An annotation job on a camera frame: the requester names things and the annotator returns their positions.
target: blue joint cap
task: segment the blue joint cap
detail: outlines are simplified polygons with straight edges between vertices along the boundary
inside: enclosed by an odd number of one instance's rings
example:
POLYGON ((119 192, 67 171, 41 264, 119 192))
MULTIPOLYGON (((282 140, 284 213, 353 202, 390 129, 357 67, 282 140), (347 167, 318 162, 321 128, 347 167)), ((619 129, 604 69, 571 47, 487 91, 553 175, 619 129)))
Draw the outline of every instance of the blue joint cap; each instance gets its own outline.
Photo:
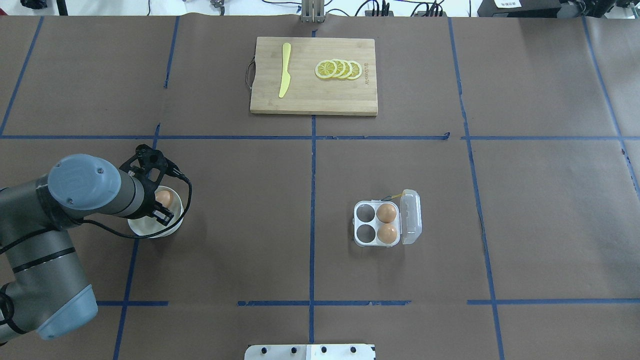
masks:
POLYGON ((88 323, 97 314, 98 304, 91 285, 88 285, 62 305, 36 332, 44 340, 53 340, 88 323))
POLYGON ((120 191, 118 169, 105 159, 75 154, 60 160, 49 172, 49 192, 73 210, 95 210, 109 204, 120 191))

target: white floor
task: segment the white floor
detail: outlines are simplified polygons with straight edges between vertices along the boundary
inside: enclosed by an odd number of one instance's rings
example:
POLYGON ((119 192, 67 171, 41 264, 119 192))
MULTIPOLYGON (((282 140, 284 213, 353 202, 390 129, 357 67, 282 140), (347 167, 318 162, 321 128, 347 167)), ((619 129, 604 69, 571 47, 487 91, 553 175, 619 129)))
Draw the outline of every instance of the white floor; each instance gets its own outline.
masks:
MULTIPOLYGON (((0 0, 0 8, 9 15, 57 15, 58 8, 55 0, 47 0, 49 7, 43 10, 31 10, 20 5, 19 0, 0 0)), ((477 8, 482 0, 472 0, 472 16, 477 16, 477 8)), ((151 15, 183 15, 185 13, 203 13, 219 15, 218 9, 211 6, 209 0, 151 0, 151 15)), ((361 0, 333 0, 326 10, 338 8, 349 15, 353 15, 362 4, 361 0)), ((372 3, 365 5, 371 9, 372 3)), ((442 4, 444 11, 451 17, 469 16, 468 0, 445 0, 442 4)), ((395 16, 409 16, 415 4, 404 3, 398 0, 391 1, 391 10, 395 16)), ((67 0, 69 15, 146 15, 148 12, 147 0, 67 0)), ((298 6, 295 4, 267 4, 261 0, 225 0, 225 15, 280 15, 296 13, 298 6)), ((615 8, 608 17, 633 18, 628 9, 615 8)))

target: white bowl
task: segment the white bowl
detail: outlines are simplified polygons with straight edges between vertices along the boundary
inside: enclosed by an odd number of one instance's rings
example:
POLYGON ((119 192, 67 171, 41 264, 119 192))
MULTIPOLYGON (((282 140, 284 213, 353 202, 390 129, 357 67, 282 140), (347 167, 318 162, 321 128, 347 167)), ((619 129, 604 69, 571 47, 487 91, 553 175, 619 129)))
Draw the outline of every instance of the white bowl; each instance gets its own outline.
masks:
MULTIPOLYGON (((175 192, 172 188, 168 188, 162 185, 158 186, 158 189, 156 189, 156 193, 162 190, 167 190, 173 194, 173 202, 169 205, 169 211, 173 213, 173 219, 171 219, 171 221, 169 222, 169 225, 167 226, 163 226, 158 221, 156 221, 155 218, 150 218, 150 217, 129 219, 127 221, 129 223, 129 227, 137 235, 146 236, 149 234, 157 233, 158 231, 162 229, 166 229, 167 227, 173 225, 178 220, 178 218, 180 218, 180 216, 182 215, 184 208, 182 207, 182 200, 180 200, 180 195, 178 195, 178 193, 175 192)), ((162 238, 162 237, 171 235, 180 227, 180 225, 182 225, 182 221, 180 221, 178 225, 173 227, 173 229, 165 233, 152 236, 151 239, 162 238)))

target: yellow knife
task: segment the yellow knife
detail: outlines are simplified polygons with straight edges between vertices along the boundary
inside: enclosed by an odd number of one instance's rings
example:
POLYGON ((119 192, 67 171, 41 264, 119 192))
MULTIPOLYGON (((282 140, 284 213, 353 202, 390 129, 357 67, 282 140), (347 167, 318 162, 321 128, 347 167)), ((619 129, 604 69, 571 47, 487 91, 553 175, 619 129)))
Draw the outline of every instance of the yellow knife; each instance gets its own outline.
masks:
POLYGON ((283 98, 289 89, 291 75, 289 75, 289 57, 291 56, 291 44, 286 42, 282 44, 282 79, 280 80, 279 98, 283 98))

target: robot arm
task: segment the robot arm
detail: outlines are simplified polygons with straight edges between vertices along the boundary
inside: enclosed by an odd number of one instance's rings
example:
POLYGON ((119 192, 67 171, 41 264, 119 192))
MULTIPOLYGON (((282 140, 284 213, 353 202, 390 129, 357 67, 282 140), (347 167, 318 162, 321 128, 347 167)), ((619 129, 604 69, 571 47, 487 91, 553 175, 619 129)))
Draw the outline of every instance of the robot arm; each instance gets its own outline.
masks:
POLYGON ((92 286, 67 230, 97 224, 83 220, 94 213, 150 216, 168 225, 173 214, 155 198, 165 174, 189 183, 162 152, 140 145, 119 169, 76 154, 39 179, 0 190, 0 253, 6 252, 15 274, 15 281, 0 288, 0 343, 33 330, 51 340, 97 314, 92 286), (139 166, 133 165, 136 160, 139 166), (154 181, 148 178, 153 169, 159 171, 154 181))

